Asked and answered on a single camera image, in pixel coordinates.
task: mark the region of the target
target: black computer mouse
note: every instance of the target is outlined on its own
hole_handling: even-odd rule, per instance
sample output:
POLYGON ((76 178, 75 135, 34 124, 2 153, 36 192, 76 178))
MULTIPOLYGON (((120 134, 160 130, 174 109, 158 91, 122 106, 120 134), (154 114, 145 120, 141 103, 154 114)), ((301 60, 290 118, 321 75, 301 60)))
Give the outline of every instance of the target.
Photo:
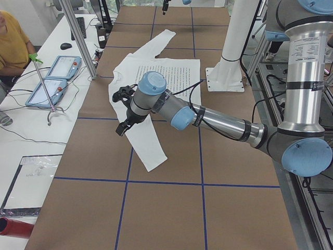
POLYGON ((62 49, 64 51, 65 49, 68 49, 71 47, 72 47, 72 45, 70 43, 62 43, 60 46, 60 49, 62 49))

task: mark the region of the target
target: yellow shirt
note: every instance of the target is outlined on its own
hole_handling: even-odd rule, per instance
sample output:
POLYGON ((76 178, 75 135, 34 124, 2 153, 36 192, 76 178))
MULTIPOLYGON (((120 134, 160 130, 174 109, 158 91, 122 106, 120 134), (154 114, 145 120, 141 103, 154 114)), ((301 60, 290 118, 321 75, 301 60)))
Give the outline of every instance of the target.
POLYGON ((29 38, 10 13, 1 10, 6 19, 7 34, 0 35, 0 70, 4 67, 23 68, 29 61, 26 43, 29 38))

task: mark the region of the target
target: white desk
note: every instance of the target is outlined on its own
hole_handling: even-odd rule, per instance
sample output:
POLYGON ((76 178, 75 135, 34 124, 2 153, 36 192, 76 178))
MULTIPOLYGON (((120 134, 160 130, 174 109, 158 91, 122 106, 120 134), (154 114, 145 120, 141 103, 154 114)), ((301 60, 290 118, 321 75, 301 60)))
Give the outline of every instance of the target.
MULTIPOLYGON (((82 16, 85 20, 86 27, 89 22, 95 18, 95 15, 77 15, 82 16)), ((96 24, 98 21, 93 20, 91 24, 96 24)), ((87 38, 85 39, 89 53, 93 56, 96 46, 98 46, 97 33, 94 26, 89 26, 86 30, 87 38)), ((49 38, 38 52, 38 58, 44 63, 42 67, 50 67, 58 55, 74 55, 81 56, 75 41, 71 40, 70 28, 66 18, 62 18, 49 38), (71 43, 72 48, 62 51, 60 45, 64 42, 71 43)), ((34 70, 34 65, 31 63, 25 70, 29 72, 34 70)), ((42 75, 45 76, 47 70, 42 70, 42 75)), ((15 89, 34 90, 35 86, 39 83, 39 78, 36 72, 30 73, 18 80, 15 89)), ((47 125, 47 114, 49 110, 40 110, 38 108, 22 108, 16 110, 5 111, 13 119, 10 126, 5 127, 8 130, 15 131, 25 138, 34 139, 37 141, 53 141, 53 142, 67 142, 73 126, 75 124, 78 112, 82 106, 84 97, 90 85, 90 77, 88 71, 85 69, 82 74, 75 80, 75 85, 78 86, 78 92, 75 101, 70 108, 63 114, 60 111, 52 113, 50 118, 52 125, 47 125)), ((72 84, 69 85, 64 97, 58 103, 63 109, 66 109, 73 100, 77 88, 72 84)), ((29 92, 14 91, 11 95, 21 105, 24 105, 29 92)), ((15 100, 7 96, 0 105, 0 110, 8 110, 19 107, 15 100)), ((65 150, 65 145, 35 143, 21 139, 17 135, 0 129, 0 152, 1 152, 1 174, 0 174, 0 202, 5 198, 7 190, 13 179, 13 176, 19 166, 22 156, 28 155, 53 155, 62 154, 65 150)), ((29 223, 34 223, 36 218, 25 218, 29 223)), ((1 250, 19 250, 24 249, 28 240, 18 239, 13 237, 0 236, 0 249, 1 250)))

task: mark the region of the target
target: cardboard surface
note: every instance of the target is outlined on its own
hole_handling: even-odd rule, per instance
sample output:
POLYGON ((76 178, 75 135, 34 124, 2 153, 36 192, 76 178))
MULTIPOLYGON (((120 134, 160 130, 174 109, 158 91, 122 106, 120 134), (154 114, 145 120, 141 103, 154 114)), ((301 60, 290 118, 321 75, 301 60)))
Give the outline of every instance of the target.
MULTIPOLYGON (((205 79, 221 58, 228 22, 225 8, 169 7, 165 16, 159 7, 121 8, 26 250, 296 249, 268 156, 193 126, 176 131, 153 114, 169 159, 147 173, 115 133, 107 85, 128 53, 163 29, 176 31, 159 57, 198 58, 205 79)), ((251 119, 250 87, 208 92, 203 82, 201 98, 251 119)))

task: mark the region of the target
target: keyboard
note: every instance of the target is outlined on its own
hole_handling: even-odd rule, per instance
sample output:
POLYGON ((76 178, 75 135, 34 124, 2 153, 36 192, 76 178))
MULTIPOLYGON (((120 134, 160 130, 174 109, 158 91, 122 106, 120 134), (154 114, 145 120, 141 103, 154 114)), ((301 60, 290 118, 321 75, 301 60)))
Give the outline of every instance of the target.
MULTIPOLYGON (((84 18, 83 17, 77 17, 76 18, 80 27, 80 30, 82 32, 83 38, 87 38, 87 33, 85 32, 85 23, 84 23, 84 18)), ((71 32, 71 39, 72 41, 75 40, 73 36, 73 32, 71 32)))

